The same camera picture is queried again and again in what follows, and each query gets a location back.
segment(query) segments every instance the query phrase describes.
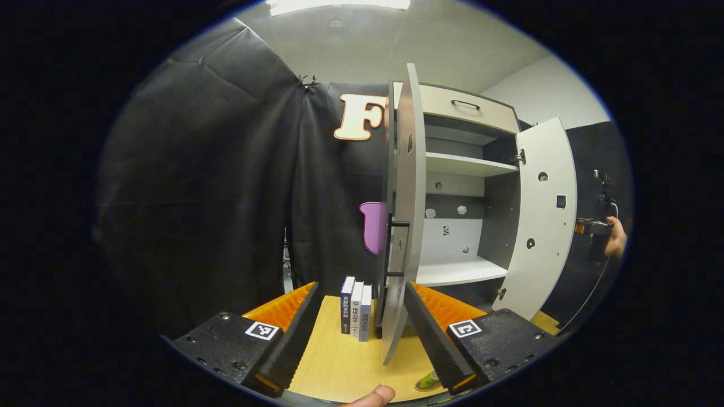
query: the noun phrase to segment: ceiling light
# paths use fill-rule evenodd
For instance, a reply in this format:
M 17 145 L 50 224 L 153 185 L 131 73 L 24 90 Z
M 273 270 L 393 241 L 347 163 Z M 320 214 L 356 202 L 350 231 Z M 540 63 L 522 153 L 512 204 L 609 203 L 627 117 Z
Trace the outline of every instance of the ceiling light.
M 410 0 L 268 0 L 271 16 L 324 6 L 374 6 L 407 10 Z

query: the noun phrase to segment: cabinet door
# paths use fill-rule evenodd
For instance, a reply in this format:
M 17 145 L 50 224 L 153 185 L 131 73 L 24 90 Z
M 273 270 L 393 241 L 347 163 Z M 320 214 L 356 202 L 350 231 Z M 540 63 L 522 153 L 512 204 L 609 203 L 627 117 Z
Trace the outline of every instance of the cabinet door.
M 396 227 L 392 236 L 390 271 L 403 277 L 390 277 L 382 315 L 382 364 L 392 360 L 400 341 L 408 313 L 403 304 L 405 284 L 415 281 L 420 264 L 422 227 L 425 218 L 425 123 L 420 86 L 414 64 L 400 92 L 397 108 L 397 192 L 395 221 L 410 222 L 407 228 Z
M 563 125 L 556 117 L 515 137 L 521 161 L 521 212 L 503 298 L 508 308 L 530 320 L 548 299 L 568 257 L 576 225 L 576 169 Z

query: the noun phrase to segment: black curtain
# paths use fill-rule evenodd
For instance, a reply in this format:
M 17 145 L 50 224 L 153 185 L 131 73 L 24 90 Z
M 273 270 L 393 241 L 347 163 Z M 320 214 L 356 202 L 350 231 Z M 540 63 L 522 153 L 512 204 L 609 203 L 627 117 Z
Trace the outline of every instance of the black curtain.
M 283 294 L 304 92 L 231 19 L 176 50 L 117 119 L 101 157 L 98 238 L 128 301 L 164 335 Z
M 386 83 L 317 83 L 304 98 L 298 164 L 292 188 L 290 235 L 298 284 L 319 281 L 325 295 L 339 295 L 342 281 L 374 283 L 376 255 L 364 245 L 359 206 L 380 202 L 387 171 L 384 123 L 364 141 L 336 139 L 344 102 L 354 93 L 387 96 Z
M 601 193 L 601 182 L 594 178 L 594 169 L 598 169 L 601 176 L 608 174 L 612 181 L 609 192 L 617 202 L 624 231 L 630 235 L 634 223 L 634 180 L 631 176 L 626 143 L 616 124 L 602 122 L 568 129 L 566 133 L 576 167 L 578 189 L 576 216 L 583 218 L 602 216 L 596 204 L 596 195 Z M 614 214 L 615 211 L 611 211 L 609 216 Z M 541 311 L 559 322 L 559 328 L 563 328 L 573 318 L 594 289 L 596 295 L 592 295 L 591 301 L 600 301 L 602 294 L 613 283 L 620 269 L 615 257 L 610 258 L 608 265 L 590 260 L 588 258 L 590 248 L 589 236 L 573 234 L 571 250 L 563 271 L 541 308 Z M 604 271 L 605 278 L 599 281 Z M 577 321 L 571 322 L 568 328 L 580 324 L 585 316 L 585 313 L 579 314 L 576 317 Z

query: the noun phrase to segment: cabinet shelf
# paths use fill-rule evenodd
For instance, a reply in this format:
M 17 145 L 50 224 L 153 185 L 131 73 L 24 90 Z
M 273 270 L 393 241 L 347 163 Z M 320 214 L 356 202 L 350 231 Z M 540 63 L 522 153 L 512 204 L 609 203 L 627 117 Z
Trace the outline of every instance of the cabinet shelf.
M 514 165 L 463 156 L 441 153 L 426 153 L 427 172 L 441 174 L 468 175 L 472 177 L 492 177 L 493 175 L 516 172 Z
M 420 264 L 417 283 L 427 287 L 463 284 L 505 277 L 506 269 L 478 257 L 475 261 L 445 264 Z

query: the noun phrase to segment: drawer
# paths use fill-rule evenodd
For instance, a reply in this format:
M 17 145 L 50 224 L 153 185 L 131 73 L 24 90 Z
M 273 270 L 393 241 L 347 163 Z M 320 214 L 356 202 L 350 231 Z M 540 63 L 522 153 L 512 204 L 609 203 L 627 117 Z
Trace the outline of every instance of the drawer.
M 394 89 L 397 108 L 402 83 L 395 82 Z M 430 85 L 420 85 L 420 94 L 425 114 L 485 125 L 510 134 L 519 133 L 518 120 L 512 107 L 481 96 Z

